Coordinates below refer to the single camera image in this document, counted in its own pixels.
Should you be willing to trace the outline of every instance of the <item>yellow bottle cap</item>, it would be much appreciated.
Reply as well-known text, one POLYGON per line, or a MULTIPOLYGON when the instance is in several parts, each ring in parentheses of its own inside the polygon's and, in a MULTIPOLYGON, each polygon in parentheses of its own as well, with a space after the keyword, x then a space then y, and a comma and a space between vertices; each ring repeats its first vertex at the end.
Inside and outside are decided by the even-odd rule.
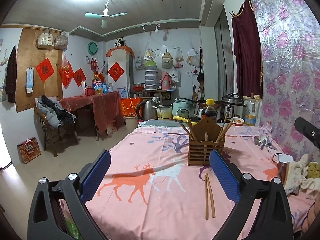
POLYGON ((213 99, 208 98, 206 101, 206 104, 209 106, 213 106, 213 102, 214 102, 213 99))

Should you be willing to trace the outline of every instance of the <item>metal bolt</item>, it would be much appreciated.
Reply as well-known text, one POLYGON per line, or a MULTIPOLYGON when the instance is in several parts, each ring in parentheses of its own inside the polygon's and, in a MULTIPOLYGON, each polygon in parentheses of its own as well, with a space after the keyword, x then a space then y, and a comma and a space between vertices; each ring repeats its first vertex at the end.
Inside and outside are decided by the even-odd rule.
POLYGON ((273 181, 276 183, 276 184, 280 184, 281 183, 281 180, 279 178, 274 178, 273 181))
POLYGON ((47 181, 46 178, 41 178, 41 179, 39 179, 39 183, 40 183, 40 184, 44 184, 46 181, 47 181))
POLYGON ((74 179, 76 179, 76 177, 77 177, 77 174, 71 173, 71 174, 69 174, 68 179, 74 180, 74 179))
POLYGON ((252 178, 251 174, 249 174, 249 173, 243 174, 243 177, 244 177, 244 179, 247 179, 247 180, 252 178))

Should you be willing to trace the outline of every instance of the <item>green rice cooker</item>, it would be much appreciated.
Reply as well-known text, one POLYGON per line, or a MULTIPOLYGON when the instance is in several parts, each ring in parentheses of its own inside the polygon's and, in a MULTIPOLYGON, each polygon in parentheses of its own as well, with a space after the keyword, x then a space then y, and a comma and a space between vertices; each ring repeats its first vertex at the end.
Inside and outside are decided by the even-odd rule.
POLYGON ((176 98, 172 105, 172 116, 181 116, 186 119, 196 116, 193 102, 188 98, 176 98))

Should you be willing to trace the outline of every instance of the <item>rice cooker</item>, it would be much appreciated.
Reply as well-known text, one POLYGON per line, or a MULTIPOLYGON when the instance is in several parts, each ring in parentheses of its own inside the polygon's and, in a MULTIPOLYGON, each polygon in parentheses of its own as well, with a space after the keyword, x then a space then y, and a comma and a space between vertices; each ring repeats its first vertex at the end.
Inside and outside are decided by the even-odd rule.
POLYGON ((224 121, 228 113, 227 121, 230 122, 232 117, 243 118, 245 115, 244 99, 238 93, 232 93, 222 97, 221 120, 224 121))
POLYGON ((181 116, 183 118, 195 117, 193 101, 188 98, 176 99, 172 107, 173 116, 181 116))

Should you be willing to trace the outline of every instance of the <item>floral wallpaper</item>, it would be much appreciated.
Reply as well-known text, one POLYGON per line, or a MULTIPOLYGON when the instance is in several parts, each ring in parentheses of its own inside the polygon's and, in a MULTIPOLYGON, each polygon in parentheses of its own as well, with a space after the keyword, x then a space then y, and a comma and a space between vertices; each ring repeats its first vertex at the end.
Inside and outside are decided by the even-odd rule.
POLYGON ((319 150, 294 128, 303 117, 320 128, 320 25, 304 0, 251 0, 263 60, 261 124, 271 121, 273 139, 299 160, 319 150))

